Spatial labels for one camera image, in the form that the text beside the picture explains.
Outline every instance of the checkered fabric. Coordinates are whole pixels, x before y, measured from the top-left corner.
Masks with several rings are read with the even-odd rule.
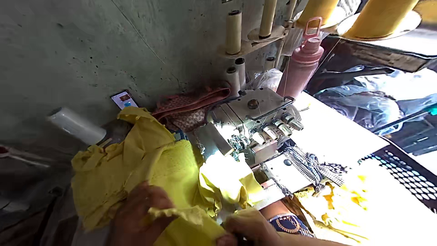
[[[341,174],[347,173],[347,171],[343,166],[333,163],[319,163],[314,154],[304,152],[296,145],[286,147],[283,153],[297,170],[313,183],[316,193],[325,188],[325,185],[320,183],[324,178],[330,179],[338,186],[344,184]]]

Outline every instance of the sewing machine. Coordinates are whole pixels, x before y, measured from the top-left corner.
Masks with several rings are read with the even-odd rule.
[[[294,101],[269,88],[246,90],[215,105],[207,112],[208,123],[193,132],[205,159],[220,151],[238,161],[244,153],[243,161],[266,190],[267,198],[258,209],[311,184],[294,166],[285,165],[285,157],[277,151],[293,131],[304,129]]]
[[[246,90],[240,97],[209,111],[208,122],[220,133],[216,137],[225,139],[233,149],[227,148],[222,154],[237,159],[244,152],[250,167],[273,157],[278,143],[287,140],[293,130],[304,128],[293,102],[294,98],[259,88]]]

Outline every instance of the blue patterned fabric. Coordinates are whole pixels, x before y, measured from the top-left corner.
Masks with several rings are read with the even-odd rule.
[[[311,238],[316,237],[293,213],[276,215],[275,217],[271,218],[269,222],[273,225],[277,232],[298,234]]]

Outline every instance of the fabric pile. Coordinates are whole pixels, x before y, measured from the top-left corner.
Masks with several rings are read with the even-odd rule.
[[[206,88],[201,93],[185,93],[167,96],[159,102],[152,115],[170,130],[191,132],[205,123],[205,114],[211,104],[227,98],[229,88]]]
[[[312,187],[294,193],[317,238],[370,246],[433,241],[436,215],[379,164],[362,162],[344,185],[327,183],[318,197]]]
[[[317,156],[304,152],[291,140],[284,142],[280,150],[297,170],[312,182],[315,187],[314,195],[326,187],[322,182],[324,179],[329,179],[338,186],[344,184],[342,175],[347,174],[347,167],[335,163],[319,163]]]
[[[128,193],[145,180],[162,187],[177,212],[194,213],[200,218],[194,222],[192,216],[180,216],[158,242],[183,242],[189,237],[208,241],[209,236],[223,232],[211,218],[221,208],[222,200],[250,207],[264,198],[264,190],[246,163],[222,156],[219,162],[204,165],[197,148],[187,140],[175,141],[173,134],[146,109],[126,107],[118,119],[134,124],[123,142],[105,149],[90,146],[72,160],[76,172],[72,180],[73,198],[86,230],[108,225]],[[221,162],[235,168],[233,175],[217,171],[223,166]],[[191,234],[188,229],[181,229],[187,223],[194,228]],[[176,230],[187,234],[182,236]]]

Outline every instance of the thread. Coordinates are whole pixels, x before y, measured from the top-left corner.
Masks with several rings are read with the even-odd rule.
[[[276,1],[277,0],[265,0],[263,16],[261,17],[261,25],[260,25],[260,39],[265,39],[270,37],[272,33],[273,26],[273,18],[274,12],[276,9]]]
[[[275,58],[273,56],[266,58],[266,61],[264,62],[264,72],[274,69],[274,60]]]
[[[322,25],[326,24],[338,2],[339,0],[309,0],[297,20],[297,25],[305,27],[311,18],[318,16],[322,17]],[[312,21],[309,23],[309,27],[317,27],[318,24],[317,21]]]
[[[381,38],[392,34],[419,0],[369,0],[344,37]]]
[[[226,79],[230,85],[231,96],[239,96],[240,79],[235,67],[228,67],[228,69],[226,69]]]
[[[286,4],[287,10],[286,10],[285,16],[284,16],[285,21],[291,21],[291,19],[293,18],[293,12],[294,12],[295,7],[296,7],[296,2],[297,2],[297,0],[290,0]]]
[[[230,55],[241,51],[241,11],[229,12],[226,17],[226,53]]]
[[[246,63],[244,61],[244,58],[240,57],[235,60],[235,68],[238,72],[240,90],[244,91],[246,89]]]

